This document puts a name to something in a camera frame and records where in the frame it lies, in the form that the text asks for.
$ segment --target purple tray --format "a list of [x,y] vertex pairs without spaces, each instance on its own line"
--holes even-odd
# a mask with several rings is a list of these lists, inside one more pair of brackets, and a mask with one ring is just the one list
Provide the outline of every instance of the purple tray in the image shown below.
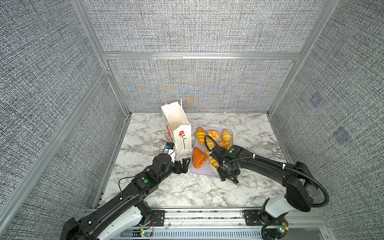
[[[199,126],[199,127],[201,127],[206,133],[208,133],[209,130],[217,131],[220,134],[220,138],[215,140],[217,143],[222,141],[221,135],[223,134],[223,130],[224,129],[228,130],[232,136],[230,144],[231,144],[231,146],[233,145],[233,132],[231,129],[221,128],[221,127],[206,127],[206,126]],[[205,145],[203,145],[203,146],[200,145],[199,141],[197,140],[196,135],[195,135],[195,141],[194,141],[192,151],[195,147],[199,148],[203,153],[206,153],[205,152],[205,150],[206,150]],[[189,168],[190,168],[191,172],[194,174],[218,177],[218,175],[216,173],[212,172],[212,170],[209,167],[209,156],[208,156],[207,161],[204,163],[204,165],[200,169],[197,169],[197,168],[195,168],[195,166],[193,166],[193,160],[191,161],[191,165]]]

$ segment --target marble tabletop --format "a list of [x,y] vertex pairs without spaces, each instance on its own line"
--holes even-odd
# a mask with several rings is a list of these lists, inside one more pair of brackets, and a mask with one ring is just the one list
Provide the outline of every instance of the marble tabletop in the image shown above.
[[[230,128],[233,144],[242,146],[258,155],[286,162],[266,114],[257,113],[187,113],[192,134],[197,126]],[[154,156],[161,153],[168,141],[161,113],[134,113],[128,125],[115,166],[107,183],[101,205],[118,194],[118,181],[135,176],[144,167],[152,164]],[[191,157],[191,152],[176,156],[176,160]],[[258,173],[241,169],[240,187],[218,177],[187,174],[172,174],[159,188],[145,198],[151,207],[260,207],[266,198],[273,197],[284,187]],[[124,179],[121,188],[130,182]]]

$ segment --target gift bag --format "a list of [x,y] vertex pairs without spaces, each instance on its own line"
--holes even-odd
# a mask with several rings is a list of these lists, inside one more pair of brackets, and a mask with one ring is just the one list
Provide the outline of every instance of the gift bag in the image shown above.
[[191,125],[178,102],[161,107],[171,142],[176,145],[176,154],[192,151]]

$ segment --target blue square patch on wall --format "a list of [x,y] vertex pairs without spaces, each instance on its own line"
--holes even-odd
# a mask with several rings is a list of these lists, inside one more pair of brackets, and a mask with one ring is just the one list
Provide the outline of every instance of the blue square patch on wall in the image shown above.
[[352,138],[352,136],[345,130],[344,127],[338,127],[333,132],[333,137],[335,138],[336,142],[340,145],[344,145],[347,142],[349,142]]
[[313,108],[317,108],[320,105],[322,100],[323,100],[323,97],[320,95],[320,93],[315,92],[310,99],[310,103],[312,104]]

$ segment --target textured wall panel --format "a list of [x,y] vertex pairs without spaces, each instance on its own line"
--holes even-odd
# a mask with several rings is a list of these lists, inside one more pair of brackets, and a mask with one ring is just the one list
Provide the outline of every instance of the textured wall panel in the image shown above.
[[105,80],[1,239],[59,239],[64,222],[91,208],[124,118]]
[[291,60],[110,60],[132,111],[267,111]]
[[101,71],[69,0],[1,6],[0,207]]
[[328,189],[339,240],[382,239],[383,16],[383,1],[342,0],[272,117]]
[[84,0],[105,51],[299,52],[326,0]]

